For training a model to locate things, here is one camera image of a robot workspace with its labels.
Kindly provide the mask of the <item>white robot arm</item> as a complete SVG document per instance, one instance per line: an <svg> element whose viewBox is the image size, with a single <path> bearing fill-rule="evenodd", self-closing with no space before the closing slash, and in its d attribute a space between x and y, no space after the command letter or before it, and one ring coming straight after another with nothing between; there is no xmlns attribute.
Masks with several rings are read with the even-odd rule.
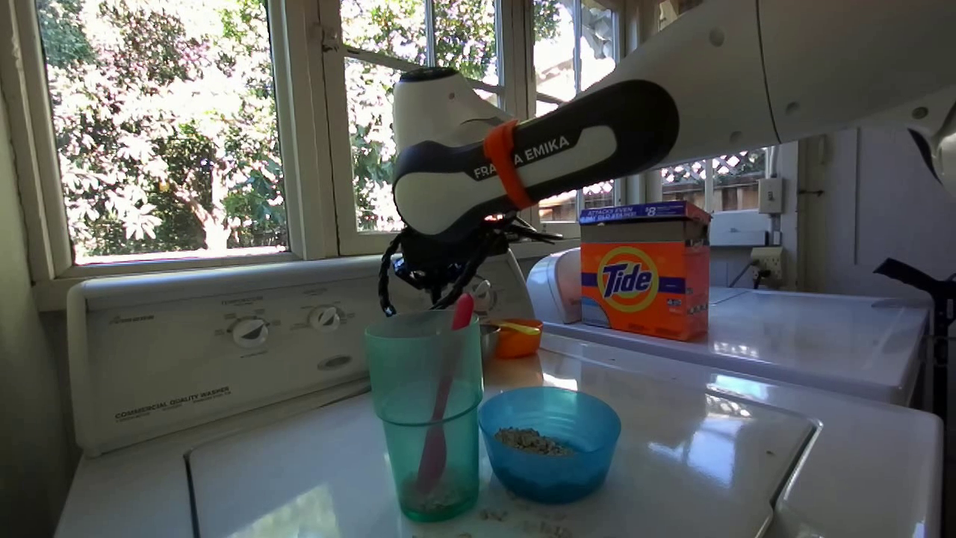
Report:
<svg viewBox="0 0 956 538"><path fill-rule="evenodd" d="M512 120L442 66L399 76L393 199L381 259L438 307L532 229L544 196L851 126L916 138L953 178L956 0L704 0L572 102Z"/></svg>

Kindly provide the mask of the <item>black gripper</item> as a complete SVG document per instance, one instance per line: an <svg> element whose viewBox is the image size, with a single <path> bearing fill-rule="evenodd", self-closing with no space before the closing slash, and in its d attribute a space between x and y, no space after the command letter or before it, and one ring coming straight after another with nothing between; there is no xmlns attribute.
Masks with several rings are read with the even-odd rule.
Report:
<svg viewBox="0 0 956 538"><path fill-rule="evenodd" d="M505 253L515 241L557 241L557 233L535 229L518 214L482 220L460 238L433 238L405 227L381 256L378 298L394 317L393 280L402 277L432 298L433 311L453 307L478 274L488 256Z"/></svg>

